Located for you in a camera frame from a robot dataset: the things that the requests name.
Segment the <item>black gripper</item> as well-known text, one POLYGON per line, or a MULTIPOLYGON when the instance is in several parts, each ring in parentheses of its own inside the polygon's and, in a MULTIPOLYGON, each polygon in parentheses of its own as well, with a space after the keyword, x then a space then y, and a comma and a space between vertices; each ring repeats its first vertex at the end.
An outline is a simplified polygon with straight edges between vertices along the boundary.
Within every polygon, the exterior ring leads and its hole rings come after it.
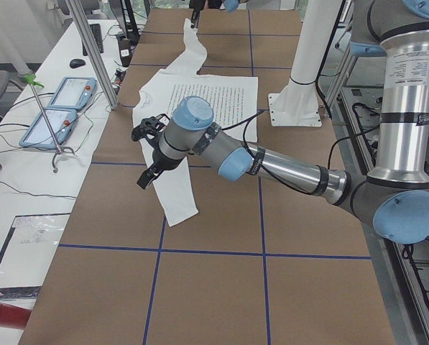
POLYGON ((197 25, 200 17, 200 12, 202 11, 202 9, 204 9, 205 3, 206 3, 206 0, 190 0, 189 8, 193 9, 193 12, 190 18, 191 29, 194 29, 195 26, 197 25))
POLYGON ((185 150, 173 147, 168 142, 151 143, 153 150, 152 165, 137 180, 141 189, 146 189, 163 171, 174 170, 185 157, 185 150))

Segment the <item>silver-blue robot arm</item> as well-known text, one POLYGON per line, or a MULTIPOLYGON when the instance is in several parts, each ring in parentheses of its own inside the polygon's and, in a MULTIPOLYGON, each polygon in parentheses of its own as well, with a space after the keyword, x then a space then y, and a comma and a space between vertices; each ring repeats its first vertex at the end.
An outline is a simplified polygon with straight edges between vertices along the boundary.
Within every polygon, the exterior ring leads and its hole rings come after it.
POLYGON ((392 242, 415 244, 429 236, 429 1, 359 1, 351 51, 379 47, 387 56, 379 144, 366 176, 310 165, 234 139, 213 120, 206 101, 189 96, 164 124, 143 119, 134 141, 152 147, 138 179, 146 188, 189 154, 200 156, 230 181, 259 175, 311 196, 324 197, 392 242))
POLYGON ((193 10, 190 18, 190 27, 193 29, 198 23, 200 12, 204 9, 220 9, 233 12, 238 9, 241 3, 239 0, 190 0, 189 8, 193 10))

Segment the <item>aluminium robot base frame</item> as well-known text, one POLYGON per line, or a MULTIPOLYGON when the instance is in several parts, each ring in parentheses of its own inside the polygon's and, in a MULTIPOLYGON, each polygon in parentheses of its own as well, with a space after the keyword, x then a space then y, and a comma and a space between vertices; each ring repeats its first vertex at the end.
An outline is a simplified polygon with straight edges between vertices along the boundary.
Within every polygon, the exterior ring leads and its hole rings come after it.
POLYGON ((386 58, 379 141, 372 170, 351 179, 339 201, 390 242, 429 237, 429 17, 354 25, 348 53, 386 58))

